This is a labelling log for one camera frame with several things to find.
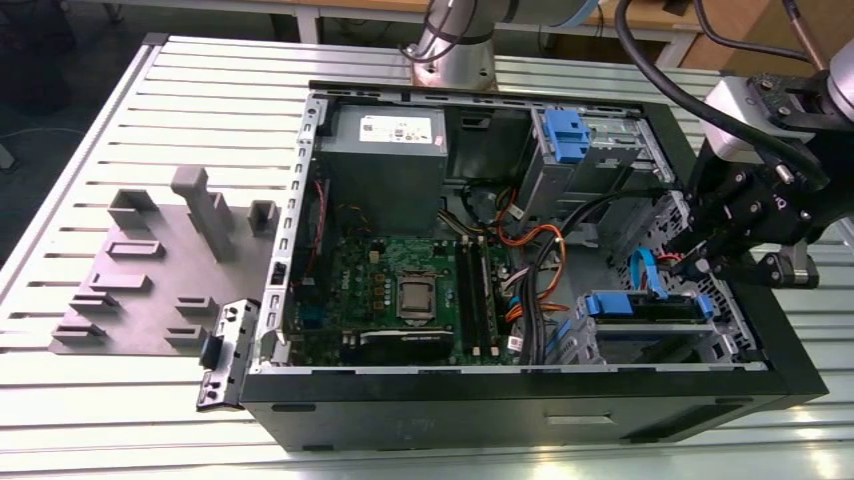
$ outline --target ram slot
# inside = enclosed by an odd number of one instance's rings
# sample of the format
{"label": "ram slot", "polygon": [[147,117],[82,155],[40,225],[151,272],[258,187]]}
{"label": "ram slot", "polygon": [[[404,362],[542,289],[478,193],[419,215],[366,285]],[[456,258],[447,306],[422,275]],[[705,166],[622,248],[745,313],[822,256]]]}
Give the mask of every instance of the ram slot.
{"label": "ram slot", "polygon": [[475,330],[478,331],[478,345],[480,346],[480,354],[490,354],[493,339],[490,336],[490,319],[488,312],[491,310],[490,303],[493,295],[487,299],[486,291],[490,283],[488,273],[484,275],[484,260],[480,245],[472,244],[468,247],[468,268],[471,272],[471,286],[474,297],[474,319]]}
{"label": "ram slot", "polygon": [[478,347],[478,324],[474,312],[474,289],[471,268],[468,263],[468,245],[464,242],[456,244],[456,295],[459,302],[459,323],[463,340],[463,352],[472,353]]}

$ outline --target slotted aluminum surface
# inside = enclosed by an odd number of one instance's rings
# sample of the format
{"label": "slotted aluminum surface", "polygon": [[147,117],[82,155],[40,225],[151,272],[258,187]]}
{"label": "slotted aluminum surface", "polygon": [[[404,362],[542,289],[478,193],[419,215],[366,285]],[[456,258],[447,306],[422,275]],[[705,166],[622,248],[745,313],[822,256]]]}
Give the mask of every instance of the slotted aluminum surface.
{"label": "slotted aluminum surface", "polygon": [[[625,65],[501,58],[505,91],[665,102]],[[710,72],[671,78],[702,97]],[[168,188],[203,165],[230,205],[284,195],[311,78],[407,83],[391,50],[172,37],[146,46],[0,274],[0,472],[196,478],[837,478],[854,472],[854,257],[831,229],[811,251],[822,288],[778,295],[830,395],[753,415],[675,446],[304,454],[247,413],[194,410],[192,358],[68,357],[51,330],[111,225],[119,188]],[[689,140],[695,119],[674,108]]]}

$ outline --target motherboard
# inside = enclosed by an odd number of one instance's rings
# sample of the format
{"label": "motherboard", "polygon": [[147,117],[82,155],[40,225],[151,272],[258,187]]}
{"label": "motherboard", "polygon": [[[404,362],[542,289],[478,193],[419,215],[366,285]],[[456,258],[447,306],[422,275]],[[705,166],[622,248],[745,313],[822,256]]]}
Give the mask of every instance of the motherboard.
{"label": "motherboard", "polygon": [[501,365],[507,251],[484,238],[346,237],[324,301],[299,307],[295,364]]}

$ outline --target power supply label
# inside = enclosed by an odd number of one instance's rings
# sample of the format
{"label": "power supply label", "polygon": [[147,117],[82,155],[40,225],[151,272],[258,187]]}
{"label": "power supply label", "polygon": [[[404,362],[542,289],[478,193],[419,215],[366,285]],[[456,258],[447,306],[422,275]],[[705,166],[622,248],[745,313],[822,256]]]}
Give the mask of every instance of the power supply label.
{"label": "power supply label", "polygon": [[430,118],[366,115],[359,122],[359,141],[432,143]]}

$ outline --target floor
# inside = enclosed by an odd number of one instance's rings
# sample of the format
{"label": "floor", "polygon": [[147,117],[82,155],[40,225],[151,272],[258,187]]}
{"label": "floor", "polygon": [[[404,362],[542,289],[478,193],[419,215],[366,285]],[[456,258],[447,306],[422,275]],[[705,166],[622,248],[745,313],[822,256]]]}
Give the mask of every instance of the floor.
{"label": "floor", "polygon": [[[67,18],[76,49],[56,59],[71,87],[71,103],[49,115],[27,115],[0,103],[0,145],[16,159],[15,169],[0,174],[0,265],[29,224],[41,201],[71,158],[112,87],[148,32],[204,37],[272,40],[288,37],[288,17],[274,32],[271,17],[262,14],[212,12],[178,8],[124,7],[124,21],[111,24],[100,4],[68,3]],[[326,43],[394,47],[418,39],[420,26],[387,22],[324,19]],[[538,38],[526,32],[501,32],[497,51],[538,56]],[[36,130],[4,138],[24,129]]]}

